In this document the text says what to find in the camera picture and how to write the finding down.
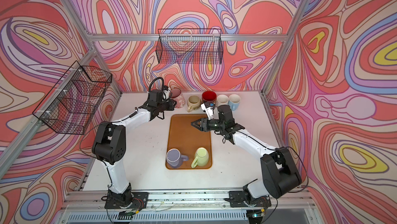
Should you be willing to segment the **pink mug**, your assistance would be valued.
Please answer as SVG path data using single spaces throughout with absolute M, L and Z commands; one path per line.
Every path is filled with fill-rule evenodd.
M 179 88 L 173 88 L 171 90 L 171 99 L 176 102 L 175 108 L 183 108 L 186 104 L 182 91 Z

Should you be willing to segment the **brown wooden tray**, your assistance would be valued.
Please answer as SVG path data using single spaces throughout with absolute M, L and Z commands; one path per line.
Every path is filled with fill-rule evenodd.
M 200 147 L 207 149 L 209 162 L 204 166 L 196 166 L 195 168 L 207 170 L 212 167 L 211 133 L 202 132 L 191 126 L 192 122 L 205 117 L 207 117 L 205 114 L 175 114 L 171 117 L 166 150 L 178 149 L 182 155 L 189 158 L 186 162 L 182 162 L 177 170 L 191 170 L 195 152 Z

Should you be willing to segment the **beige speckled mug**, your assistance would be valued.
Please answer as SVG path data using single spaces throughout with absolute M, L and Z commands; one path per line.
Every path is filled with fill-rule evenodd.
M 188 98 L 188 112 L 192 112 L 193 110 L 197 110 L 198 108 L 201 107 L 201 99 L 197 95 L 191 95 Z

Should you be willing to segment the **black patterned mug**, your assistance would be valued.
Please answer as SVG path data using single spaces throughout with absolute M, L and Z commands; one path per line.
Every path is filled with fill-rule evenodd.
M 209 104 L 211 107 L 216 106 L 217 94 L 214 91 L 205 91 L 201 96 L 203 104 Z

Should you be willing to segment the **light green mug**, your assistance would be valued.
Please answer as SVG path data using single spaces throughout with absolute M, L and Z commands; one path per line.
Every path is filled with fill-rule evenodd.
M 194 155 L 194 160 L 191 164 L 191 168 L 195 168 L 197 166 L 203 167 L 206 166 L 209 162 L 209 152 L 204 147 L 200 147 L 196 150 Z

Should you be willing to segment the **white mug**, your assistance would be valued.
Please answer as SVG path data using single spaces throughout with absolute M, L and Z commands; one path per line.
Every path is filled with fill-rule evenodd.
M 227 95 L 221 94 L 217 96 L 216 105 L 217 107 L 222 105 L 228 105 L 229 97 Z

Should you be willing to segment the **light blue mug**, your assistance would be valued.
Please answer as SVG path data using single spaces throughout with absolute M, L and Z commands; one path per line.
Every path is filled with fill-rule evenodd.
M 228 105 L 232 111 L 236 111 L 241 102 L 241 97 L 237 94 L 232 94 L 228 97 Z

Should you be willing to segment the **purple mug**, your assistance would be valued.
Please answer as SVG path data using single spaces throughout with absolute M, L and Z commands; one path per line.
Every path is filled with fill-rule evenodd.
M 187 162 L 189 157 L 183 155 L 178 149 L 170 149 L 166 154 L 166 163 L 171 168 L 179 168 L 184 162 Z

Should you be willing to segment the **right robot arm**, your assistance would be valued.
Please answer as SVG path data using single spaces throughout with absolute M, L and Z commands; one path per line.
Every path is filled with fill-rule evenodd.
M 255 138 L 245 127 L 236 123 L 228 105 L 216 108 L 213 104 L 201 104 L 201 108 L 207 117 L 193 121 L 191 126 L 202 132 L 213 131 L 222 136 L 224 141 L 229 141 L 259 159 L 262 178 L 243 187 L 246 198 L 256 200 L 272 196 L 279 199 L 301 185 L 301 175 L 287 147 L 277 148 Z M 214 118 L 215 109 L 218 111 L 217 119 Z

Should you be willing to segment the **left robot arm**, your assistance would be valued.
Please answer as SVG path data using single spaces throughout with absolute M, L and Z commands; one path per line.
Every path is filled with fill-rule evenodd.
M 165 111 L 173 111 L 176 101 L 171 90 L 149 90 L 145 103 L 120 120 L 103 122 L 98 126 L 92 153 L 104 164 L 110 179 L 105 209 L 130 208 L 134 201 L 131 184 L 127 180 L 123 157 L 126 154 L 126 130 L 152 121 Z

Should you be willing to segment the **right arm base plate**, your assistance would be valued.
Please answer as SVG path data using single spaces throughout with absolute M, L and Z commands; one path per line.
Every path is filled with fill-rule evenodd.
M 228 197 L 224 199 L 231 207 L 261 207 L 267 209 L 272 206 L 268 196 L 252 198 L 243 190 L 229 191 Z

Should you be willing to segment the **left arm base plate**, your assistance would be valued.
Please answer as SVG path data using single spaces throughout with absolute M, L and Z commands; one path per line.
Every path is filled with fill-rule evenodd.
M 108 191 L 104 208 L 107 210 L 117 209 L 144 209 L 147 206 L 148 192 L 128 192 L 125 194 L 116 194 Z

